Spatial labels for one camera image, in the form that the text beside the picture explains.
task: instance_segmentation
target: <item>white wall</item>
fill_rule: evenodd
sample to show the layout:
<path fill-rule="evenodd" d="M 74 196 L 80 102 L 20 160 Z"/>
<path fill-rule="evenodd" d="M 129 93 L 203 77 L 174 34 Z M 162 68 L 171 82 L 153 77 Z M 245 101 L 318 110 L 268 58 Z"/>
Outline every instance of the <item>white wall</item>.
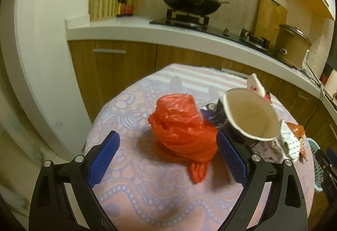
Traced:
<path fill-rule="evenodd" d="M 2 0 L 0 12 L 14 92 L 43 139 L 68 160 L 82 152 L 91 122 L 65 40 L 65 19 L 87 13 L 88 0 Z"/>

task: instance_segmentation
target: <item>wooden cutting board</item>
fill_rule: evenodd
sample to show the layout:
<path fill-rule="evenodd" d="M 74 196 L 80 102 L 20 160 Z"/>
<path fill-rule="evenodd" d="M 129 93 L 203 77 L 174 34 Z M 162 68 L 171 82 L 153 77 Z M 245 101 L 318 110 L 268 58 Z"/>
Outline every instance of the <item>wooden cutting board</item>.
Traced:
<path fill-rule="evenodd" d="M 257 23 L 254 36 L 270 41 L 269 48 L 275 46 L 279 24 L 287 22 L 288 11 L 274 0 L 259 0 Z"/>

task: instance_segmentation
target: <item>wooden basket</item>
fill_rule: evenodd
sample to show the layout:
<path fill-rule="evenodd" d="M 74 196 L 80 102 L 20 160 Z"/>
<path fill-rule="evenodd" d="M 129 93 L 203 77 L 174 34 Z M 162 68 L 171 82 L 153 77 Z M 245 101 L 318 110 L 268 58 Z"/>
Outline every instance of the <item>wooden basket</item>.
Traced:
<path fill-rule="evenodd" d="M 118 0 L 89 0 L 90 21 L 116 17 Z"/>

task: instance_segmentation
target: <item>bottle label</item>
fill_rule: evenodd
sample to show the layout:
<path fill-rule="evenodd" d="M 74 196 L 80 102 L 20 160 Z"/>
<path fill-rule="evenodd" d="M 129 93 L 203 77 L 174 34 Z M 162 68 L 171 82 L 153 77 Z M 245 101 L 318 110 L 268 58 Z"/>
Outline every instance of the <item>bottle label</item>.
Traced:
<path fill-rule="evenodd" d="M 117 13 L 116 13 L 116 15 L 117 16 L 125 15 L 125 9 L 126 9 L 126 4 L 118 2 L 117 3 Z"/>
<path fill-rule="evenodd" d="M 134 13 L 134 0 L 126 0 L 126 8 L 125 14 L 133 14 Z"/>

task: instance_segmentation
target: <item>red bag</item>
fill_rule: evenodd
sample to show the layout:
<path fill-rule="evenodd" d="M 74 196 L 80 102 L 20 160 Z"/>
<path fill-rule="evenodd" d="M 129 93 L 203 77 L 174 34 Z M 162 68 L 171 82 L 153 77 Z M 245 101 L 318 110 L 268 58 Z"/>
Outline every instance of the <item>red bag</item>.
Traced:
<path fill-rule="evenodd" d="M 203 122 L 193 97 L 189 94 L 160 97 L 148 121 L 156 135 L 157 153 L 174 163 L 191 163 L 192 180 L 202 182 L 218 150 L 218 130 Z"/>

